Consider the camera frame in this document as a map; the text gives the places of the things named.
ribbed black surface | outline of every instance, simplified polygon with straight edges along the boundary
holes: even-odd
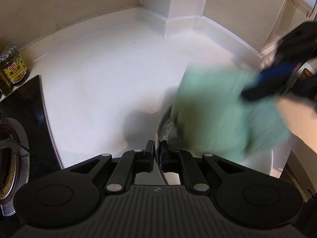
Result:
[[[273,230],[240,227],[224,218],[206,196],[193,195],[184,186],[137,186],[122,195],[108,196],[89,219],[75,226],[42,230],[25,225],[14,235],[74,238],[299,238],[293,226]]]

stove burner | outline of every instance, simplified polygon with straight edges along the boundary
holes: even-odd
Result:
[[[26,132],[13,118],[0,120],[0,207],[4,216],[15,213],[13,198],[28,182],[30,157]]]

gas stove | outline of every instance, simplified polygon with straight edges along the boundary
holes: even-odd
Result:
[[[37,75],[0,102],[0,237],[21,226],[13,207],[16,191],[60,169]]]

black glass stovetop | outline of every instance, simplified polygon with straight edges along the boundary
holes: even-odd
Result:
[[[46,123],[39,75],[0,102],[0,119],[6,117],[18,120],[27,134],[30,151],[29,180],[61,169]],[[20,226],[16,214],[9,217],[0,216],[0,238],[9,237]]]

blurred green towel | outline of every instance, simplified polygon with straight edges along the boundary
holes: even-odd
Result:
[[[189,68],[178,88],[171,120],[195,156],[212,153],[233,162],[286,142],[289,131],[274,97],[246,102],[256,73]]]

